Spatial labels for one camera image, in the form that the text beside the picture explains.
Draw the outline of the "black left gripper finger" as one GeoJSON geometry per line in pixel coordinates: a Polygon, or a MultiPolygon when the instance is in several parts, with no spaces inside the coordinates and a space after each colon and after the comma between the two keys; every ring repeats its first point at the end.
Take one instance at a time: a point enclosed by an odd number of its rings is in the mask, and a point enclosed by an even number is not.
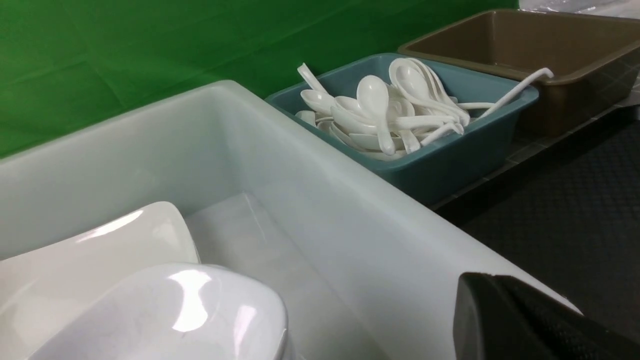
{"type": "Polygon", "coordinates": [[[458,278],[452,337],[458,360],[637,360],[640,347],[509,275],[458,278]]]}

